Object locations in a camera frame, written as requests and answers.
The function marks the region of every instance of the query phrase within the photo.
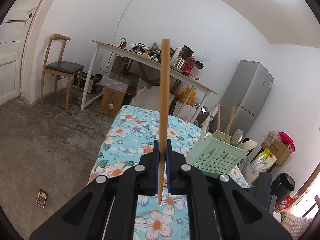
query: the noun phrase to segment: black chair seat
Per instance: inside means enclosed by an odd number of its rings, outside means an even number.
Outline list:
[[[51,63],[47,65],[46,68],[60,71],[66,74],[73,74],[73,73],[79,72],[81,69],[84,68],[84,66],[77,63],[62,60],[62,61]]]

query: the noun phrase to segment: bottle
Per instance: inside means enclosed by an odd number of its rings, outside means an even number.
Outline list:
[[[191,75],[192,68],[195,65],[195,56],[191,56],[187,59],[187,61],[184,63],[182,67],[182,71],[188,73],[188,75]]]

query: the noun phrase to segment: concrete floor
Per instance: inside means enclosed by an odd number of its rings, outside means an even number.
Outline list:
[[[114,118],[99,113],[100,100],[80,104],[73,89],[68,113],[64,90],[43,106],[23,98],[0,106],[0,205],[24,239],[88,182]],[[44,209],[39,189],[49,195]]]

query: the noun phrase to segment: blue gripper pad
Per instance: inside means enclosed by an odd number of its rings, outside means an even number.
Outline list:
[[[157,157],[156,157],[156,168],[155,168],[155,171],[156,171],[156,174],[155,174],[155,178],[156,178],[156,183],[155,183],[155,194],[158,194],[158,176],[159,176],[159,147],[154,147],[153,148],[153,152],[156,152],[157,154]]]
[[[168,185],[168,192],[171,192],[171,170],[170,170],[170,152],[172,151],[171,148],[171,141],[167,140],[167,150],[165,155],[165,165],[167,170],[167,185]]]

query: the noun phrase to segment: black trash can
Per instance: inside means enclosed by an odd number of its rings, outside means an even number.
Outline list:
[[[294,179],[286,174],[280,173],[272,182],[270,195],[277,196],[278,205],[290,192],[294,191]]]

